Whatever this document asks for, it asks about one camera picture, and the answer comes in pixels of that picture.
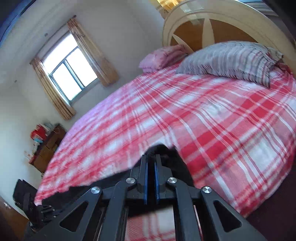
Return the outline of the left beige curtain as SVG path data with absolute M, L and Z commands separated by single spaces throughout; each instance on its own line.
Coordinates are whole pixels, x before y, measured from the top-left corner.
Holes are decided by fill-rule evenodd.
M 62 96 L 56 85 L 45 72 L 43 63 L 39 57 L 34 58 L 30 65 L 36 72 L 36 75 L 41 83 L 44 92 L 46 93 L 51 104 L 60 114 L 63 120 L 70 120 L 76 114 L 75 109 L 69 104 L 65 97 Z

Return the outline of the red gift bag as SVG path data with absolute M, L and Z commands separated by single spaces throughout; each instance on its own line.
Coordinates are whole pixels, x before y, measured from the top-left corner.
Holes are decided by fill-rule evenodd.
M 31 139 L 38 138 L 39 140 L 45 140 L 47 137 L 47 131 L 42 125 L 36 125 L 35 129 L 30 134 Z

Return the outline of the right beige curtain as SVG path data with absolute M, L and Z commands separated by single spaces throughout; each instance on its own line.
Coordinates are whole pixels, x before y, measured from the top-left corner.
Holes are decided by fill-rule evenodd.
M 67 26 L 79 49 L 103 86 L 109 86 L 119 80 L 114 66 L 102 51 L 92 42 L 85 30 L 75 18 L 67 21 Z

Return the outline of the black bag on floor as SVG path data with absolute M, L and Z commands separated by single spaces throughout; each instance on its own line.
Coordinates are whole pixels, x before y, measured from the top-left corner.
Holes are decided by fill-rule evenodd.
M 37 189 L 25 180 L 18 179 L 13 192 L 13 200 L 15 205 L 20 209 L 23 209 L 23 198 L 26 193 L 29 193 L 34 198 Z

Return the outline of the red white plaid bedsheet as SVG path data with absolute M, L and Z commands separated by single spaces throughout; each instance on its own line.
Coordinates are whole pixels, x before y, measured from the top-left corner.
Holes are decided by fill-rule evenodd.
M 35 204 L 132 169 L 156 145 L 175 147 L 194 188 L 210 186 L 242 217 L 268 199 L 295 156 L 295 78 L 277 64 L 270 87 L 213 75 L 143 74 L 79 119 L 51 159 Z M 128 212 L 124 240 L 177 240 L 173 205 Z

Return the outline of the cream wooden headboard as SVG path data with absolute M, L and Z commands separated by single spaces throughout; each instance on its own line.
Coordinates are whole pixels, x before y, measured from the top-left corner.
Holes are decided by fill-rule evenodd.
M 295 45 L 267 16 L 239 1 L 183 1 L 167 15 L 163 46 L 181 44 L 189 52 L 226 41 L 248 41 L 280 51 L 295 71 Z

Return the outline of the beige curtain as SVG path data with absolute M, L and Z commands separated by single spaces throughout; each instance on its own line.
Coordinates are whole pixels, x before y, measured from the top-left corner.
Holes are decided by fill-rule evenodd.
M 67 26 L 79 49 L 103 86 L 109 86 L 119 80 L 114 66 L 102 51 L 92 42 L 85 30 L 75 18 L 67 21 Z
M 39 57 L 34 58 L 30 65 L 36 72 L 36 75 L 41 83 L 44 92 L 46 93 L 51 104 L 60 114 L 63 120 L 70 120 L 76 114 L 75 109 L 69 104 L 65 97 L 62 96 L 56 85 L 45 72 L 43 63 Z

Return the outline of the grey striped pillow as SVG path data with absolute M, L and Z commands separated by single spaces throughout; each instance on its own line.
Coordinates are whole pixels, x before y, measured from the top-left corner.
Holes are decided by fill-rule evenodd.
M 271 47 L 254 42 L 228 41 L 187 56 L 176 73 L 236 78 L 269 88 L 270 72 L 282 58 L 283 54 Z

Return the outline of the window with grey frame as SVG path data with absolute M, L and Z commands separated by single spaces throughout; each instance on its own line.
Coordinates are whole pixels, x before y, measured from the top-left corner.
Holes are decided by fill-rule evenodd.
M 70 104 L 98 83 L 98 77 L 69 32 L 47 51 L 42 63 L 50 80 Z

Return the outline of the brown wooden desk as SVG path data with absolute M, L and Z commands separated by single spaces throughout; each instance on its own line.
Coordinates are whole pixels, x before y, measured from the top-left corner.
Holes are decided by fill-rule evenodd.
M 65 135 L 66 130 L 64 127 L 57 124 L 45 140 L 38 145 L 37 150 L 31 157 L 29 163 L 44 174 Z

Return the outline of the brown wooden door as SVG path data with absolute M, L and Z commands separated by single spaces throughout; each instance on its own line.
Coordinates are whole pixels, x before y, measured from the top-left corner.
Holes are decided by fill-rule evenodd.
M 8 240 L 23 240 L 28 222 L 1 197 L 1 234 L 8 235 Z

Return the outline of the pink folded blanket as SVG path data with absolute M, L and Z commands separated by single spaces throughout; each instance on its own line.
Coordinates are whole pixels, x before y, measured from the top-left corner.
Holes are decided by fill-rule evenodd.
M 139 64 L 144 73 L 151 73 L 184 59 L 188 55 L 183 45 L 166 46 L 148 54 Z

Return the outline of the black pants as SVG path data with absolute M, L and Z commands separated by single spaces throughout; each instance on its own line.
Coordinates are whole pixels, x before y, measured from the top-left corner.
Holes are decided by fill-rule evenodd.
M 140 184 L 139 188 L 139 193 L 143 200 L 140 201 L 139 207 L 132 210 L 132 215 L 134 216 L 152 212 L 165 206 L 161 199 L 161 192 L 165 185 L 161 184 L 161 181 L 167 176 L 168 170 L 170 170 L 173 177 L 185 182 L 188 186 L 194 186 L 187 165 L 175 147 L 168 148 L 162 144 L 156 145 L 150 147 L 142 157 L 146 159 L 145 163 L 140 158 L 132 169 L 116 173 L 93 182 L 88 186 L 70 187 L 66 192 L 57 192 L 44 199 L 42 204 L 50 205 L 55 210 L 62 211 L 92 187 L 97 186 L 102 190 L 106 190 L 111 189 L 124 178 L 135 177 L 138 181 L 144 178 L 144 182 Z

